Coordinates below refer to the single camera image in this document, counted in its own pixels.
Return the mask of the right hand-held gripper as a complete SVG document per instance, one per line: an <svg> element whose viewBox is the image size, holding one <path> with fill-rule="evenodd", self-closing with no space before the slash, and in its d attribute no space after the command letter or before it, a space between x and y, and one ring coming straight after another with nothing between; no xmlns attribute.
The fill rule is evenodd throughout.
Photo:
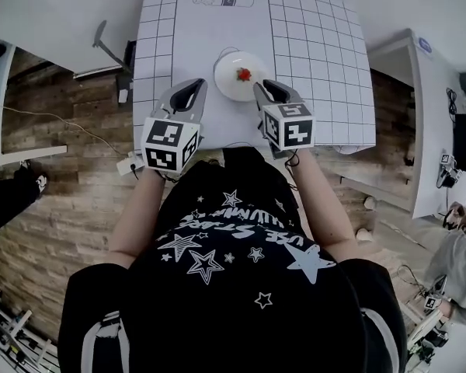
<svg viewBox="0 0 466 373"><path fill-rule="evenodd" d="M254 84L253 92L261 120L259 129L274 159L313 146L315 119L296 90L264 79L263 84Z"/></svg>

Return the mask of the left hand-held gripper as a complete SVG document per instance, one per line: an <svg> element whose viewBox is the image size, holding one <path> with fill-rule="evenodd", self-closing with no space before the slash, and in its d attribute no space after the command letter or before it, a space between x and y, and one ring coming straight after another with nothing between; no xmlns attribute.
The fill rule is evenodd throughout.
<svg viewBox="0 0 466 373"><path fill-rule="evenodd" d="M207 81L192 78L167 89L146 118L141 135L145 165L157 171L181 173L201 142L201 118Z"/></svg>

